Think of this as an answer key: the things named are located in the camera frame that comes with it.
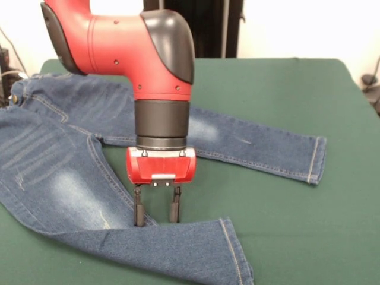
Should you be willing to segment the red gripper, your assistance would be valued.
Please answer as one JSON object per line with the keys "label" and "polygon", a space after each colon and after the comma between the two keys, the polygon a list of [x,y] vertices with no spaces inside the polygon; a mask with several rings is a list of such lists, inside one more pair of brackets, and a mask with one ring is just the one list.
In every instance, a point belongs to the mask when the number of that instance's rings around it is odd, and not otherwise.
{"label": "red gripper", "polygon": [[[193,180],[197,157],[195,149],[153,151],[136,147],[126,149],[126,171],[134,188],[134,224],[143,227],[144,207],[141,202],[141,185],[170,186]],[[181,186],[174,187],[169,221],[179,223]]]}

